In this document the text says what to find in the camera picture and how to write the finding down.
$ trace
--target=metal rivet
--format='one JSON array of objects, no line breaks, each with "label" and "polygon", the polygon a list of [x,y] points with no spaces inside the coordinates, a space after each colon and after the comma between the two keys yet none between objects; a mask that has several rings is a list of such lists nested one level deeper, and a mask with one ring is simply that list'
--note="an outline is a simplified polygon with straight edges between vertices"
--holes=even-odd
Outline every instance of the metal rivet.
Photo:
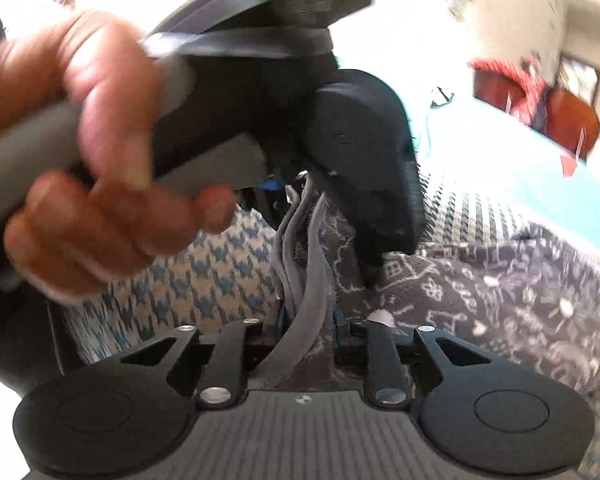
[{"label": "metal rivet", "polygon": [[210,386],[200,392],[200,399],[207,404],[221,404],[231,399],[231,392],[223,386]]},{"label": "metal rivet", "polygon": [[383,404],[400,404],[407,399],[407,393],[399,388],[382,388],[374,397]]}]

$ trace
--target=hand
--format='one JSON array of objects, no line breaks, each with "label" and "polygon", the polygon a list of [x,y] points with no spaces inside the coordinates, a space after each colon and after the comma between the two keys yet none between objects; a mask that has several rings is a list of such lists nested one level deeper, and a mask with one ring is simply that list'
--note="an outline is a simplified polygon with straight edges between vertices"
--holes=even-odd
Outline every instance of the hand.
[{"label": "hand", "polygon": [[4,233],[16,270],[63,303],[177,253],[199,230],[222,232],[235,213],[225,187],[190,201],[152,185],[162,81],[140,37],[112,16],[85,12],[0,44],[0,133],[63,91],[83,102],[78,141],[96,186],[61,171],[43,174]]}]

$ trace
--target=houndstooth fabric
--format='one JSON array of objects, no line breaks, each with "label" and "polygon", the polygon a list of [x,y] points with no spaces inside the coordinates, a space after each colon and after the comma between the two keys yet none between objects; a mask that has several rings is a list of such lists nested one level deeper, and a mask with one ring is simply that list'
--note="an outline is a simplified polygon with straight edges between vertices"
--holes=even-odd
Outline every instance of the houndstooth fabric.
[{"label": "houndstooth fabric", "polygon": [[202,233],[177,256],[111,283],[102,297],[65,307],[78,353],[93,363],[181,324],[215,333],[245,317],[273,322],[276,294],[269,262],[274,236],[257,211],[238,209],[222,234]]}]

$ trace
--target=black plastic bracket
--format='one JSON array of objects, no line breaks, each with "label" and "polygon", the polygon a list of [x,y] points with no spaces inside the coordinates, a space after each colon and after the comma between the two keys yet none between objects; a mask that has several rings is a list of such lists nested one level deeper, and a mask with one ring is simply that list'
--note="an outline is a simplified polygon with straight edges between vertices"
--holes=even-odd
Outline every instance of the black plastic bracket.
[{"label": "black plastic bracket", "polygon": [[222,410],[240,402],[246,386],[244,343],[261,334],[262,322],[255,318],[233,321],[222,329],[196,388],[200,408]]},{"label": "black plastic bracket", "polygon": [[414,330],[414,344],[424,400],[413,416],[442,453],[496,475],[578,467],[594,430],[579,394],[431,326]]},{"label": "black plastic bracket", "polygon": [[395,347],[391,329],[374,321],[353,323],[351,332],[366,339],[366,402],[384,410],[403,410],[410,386]]},{"label": "black plastic bracket", "polygon": [[33,390],[13,417],[27,463],[53,478],[115,478],[160,460],[196,418],[172,380],[195,384],[195,363],[182,364],[198,334],[179,327]]},{"label": "black plastic bracket", "polygon": [[[336,305],[333,309],[333,340],[334,360],[339,367],[365,368],[368,362],[366,349],[366,331],[364,327],[368,321],[364,319],[347,319],[342,310]],[[395,350],[401,364],[411,365],[420,355],[418,347],[414,345],[413,335],[391,333]]]}]

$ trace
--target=picture frame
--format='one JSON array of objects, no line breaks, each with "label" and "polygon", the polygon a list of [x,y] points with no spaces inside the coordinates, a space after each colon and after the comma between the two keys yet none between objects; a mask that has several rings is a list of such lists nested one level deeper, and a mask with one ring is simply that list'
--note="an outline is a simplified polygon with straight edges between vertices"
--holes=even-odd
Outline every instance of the picture frame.
[{"label": "picture frame", "polygon": [[595,108],[600,91],[600,67],[567,52],[561,52],[554,86],[571,92]]}]

